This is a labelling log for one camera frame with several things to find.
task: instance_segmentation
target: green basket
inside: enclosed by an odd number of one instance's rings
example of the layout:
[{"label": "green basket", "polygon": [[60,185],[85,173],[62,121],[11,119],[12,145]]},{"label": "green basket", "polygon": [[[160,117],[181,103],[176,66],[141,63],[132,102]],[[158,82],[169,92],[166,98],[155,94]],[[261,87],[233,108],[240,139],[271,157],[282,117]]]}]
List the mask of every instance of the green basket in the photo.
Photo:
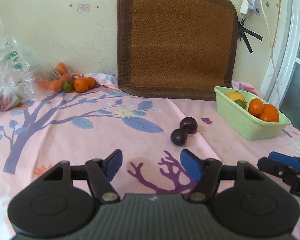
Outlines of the green basket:
[{"label": "green basket", "polygon": [[[281,131],[290,124],[290,120],[279,111],[279,122],[265,122],[253,115],[247,110],[237,105],[234,101],[226,96],[227,93],[238,91],[232,88],[215,87],[214,91],[217,96],[217,111],[219,114],[243,137],[247,140],[263,140],[276,137]],[[239,91],[246,99],[247,106],[254,98],[260,97],[247,92]]]}]

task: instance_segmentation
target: black round fruit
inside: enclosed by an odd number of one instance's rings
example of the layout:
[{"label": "black round fruit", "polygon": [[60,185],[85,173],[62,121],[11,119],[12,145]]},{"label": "black round fruit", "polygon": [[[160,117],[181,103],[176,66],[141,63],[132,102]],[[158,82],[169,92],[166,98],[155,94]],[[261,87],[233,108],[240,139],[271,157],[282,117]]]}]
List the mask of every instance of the black round fruit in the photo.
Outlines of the black round fruit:
[{"label": "black round fruit", "polygon": [[186,117],[180,122],[180,129],[185,130],[189,134],[194,134],[197,132],[198,123],[192,117]]},{"label": "black round fruit", "polygon": [[188,134],[183,129],[175,129],[170,135],[171,141],[178,146],[185,145],[187,138],[188,138]]}]

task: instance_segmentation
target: woven mat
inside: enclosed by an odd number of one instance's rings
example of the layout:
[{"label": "woven mat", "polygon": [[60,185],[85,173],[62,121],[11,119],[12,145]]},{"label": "woven mat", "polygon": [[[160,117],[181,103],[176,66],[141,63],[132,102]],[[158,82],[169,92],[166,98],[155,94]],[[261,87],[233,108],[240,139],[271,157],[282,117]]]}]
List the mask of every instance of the woven mat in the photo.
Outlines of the woven mat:
[{"label": "woven mat", "polygon": [[118,0],[118,81],[126,93],[215,100],[231,87],[237,12],[229,0]]}]

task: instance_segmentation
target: sticker on wall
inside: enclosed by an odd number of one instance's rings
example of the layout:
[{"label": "sticker on wall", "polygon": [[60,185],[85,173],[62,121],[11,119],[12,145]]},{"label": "sticker on wall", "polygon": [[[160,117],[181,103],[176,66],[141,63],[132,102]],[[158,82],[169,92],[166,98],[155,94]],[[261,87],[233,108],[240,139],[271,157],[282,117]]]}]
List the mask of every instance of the sticker on wall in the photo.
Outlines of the sticker on wall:
[{"label": "sticker on wall", "polygon": [[79,4],[77,8],[77,12],[89,12],[90,4]]}]

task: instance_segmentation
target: beige wall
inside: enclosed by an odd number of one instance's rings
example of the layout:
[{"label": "beige wall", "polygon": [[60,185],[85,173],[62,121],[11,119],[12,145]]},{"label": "beige wall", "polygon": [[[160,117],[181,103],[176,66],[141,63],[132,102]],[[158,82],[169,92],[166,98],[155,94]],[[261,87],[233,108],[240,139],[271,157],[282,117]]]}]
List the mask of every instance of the beige wall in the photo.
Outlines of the beige wall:
[{"label": "beige wall", "polygon": [[[13,35],[53,66],[63,61],[84,73],[117,73],[116,1],[0,0],[0,18],[5,34]],[[243,0],[230,1],[239,11]],[[263,2],[274,38],[278,0]],[[79,4],[90,4],[90,12],[78,13]],[[254,51],[251,55],[244,42],[238,41],[233,79],[250,82],[259,89],[270,58],[266,24],[263,17],[253,16],[245,27],[264,39],[247,35]]]}]

